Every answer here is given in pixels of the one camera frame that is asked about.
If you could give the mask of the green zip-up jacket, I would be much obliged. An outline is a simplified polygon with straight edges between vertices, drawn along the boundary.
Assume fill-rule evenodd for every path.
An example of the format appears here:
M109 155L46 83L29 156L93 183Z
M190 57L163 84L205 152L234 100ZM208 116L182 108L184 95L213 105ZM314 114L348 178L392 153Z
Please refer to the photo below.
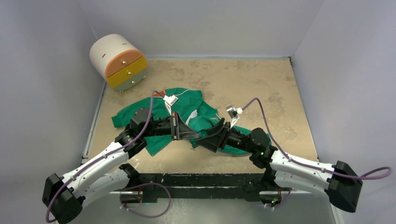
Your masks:
M202 91L186 88L171 88L161 92L154 91L152 115L155 120L169 116L162 96L170 97L173 95L176 96L178 100L171 107L172 111L179 112L181 119L190 128L199 133L201 137L207 135L207 129L214 127L220 122L221 118L218 115L217 109L203 100ZM141 108L149 108L150 103L151 97L147 97L124 107L112 117L113 126L126 129L133 115ZM172 142L170 135L146 137L145 140L147 141L146 150L151 156L158 154ZM249 152L230 145L226 145L224 149L219 151L235 156L245 156L249 154Z

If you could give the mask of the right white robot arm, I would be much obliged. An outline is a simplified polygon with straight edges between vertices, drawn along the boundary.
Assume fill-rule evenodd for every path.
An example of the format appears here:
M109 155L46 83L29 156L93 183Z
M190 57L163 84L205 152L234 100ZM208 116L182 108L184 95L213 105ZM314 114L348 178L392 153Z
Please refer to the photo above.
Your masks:
M250 153L249 160L265 170L261 178L264 188L293 188L327 195L336 208L350 213L356 211L363 183L347 163L338 161L333 165L285 154L270 144L262 128L243 134L224 119L206 133L196 143L212 152L230 146Z

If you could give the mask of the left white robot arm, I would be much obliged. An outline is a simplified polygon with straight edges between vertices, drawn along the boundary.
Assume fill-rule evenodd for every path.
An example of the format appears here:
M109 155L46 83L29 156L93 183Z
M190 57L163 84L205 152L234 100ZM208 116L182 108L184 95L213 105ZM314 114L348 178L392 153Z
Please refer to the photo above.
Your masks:
M177 112L155 120L151 109L139 109L101 153L68 173L53 173L46 179L42 195L47 207L46 222L67 224L87 205L114 190L133 191L151 185L151 182L141 181L140 173L127 160L146 148L146 138L153 136L170 137L171 140L200 137Z

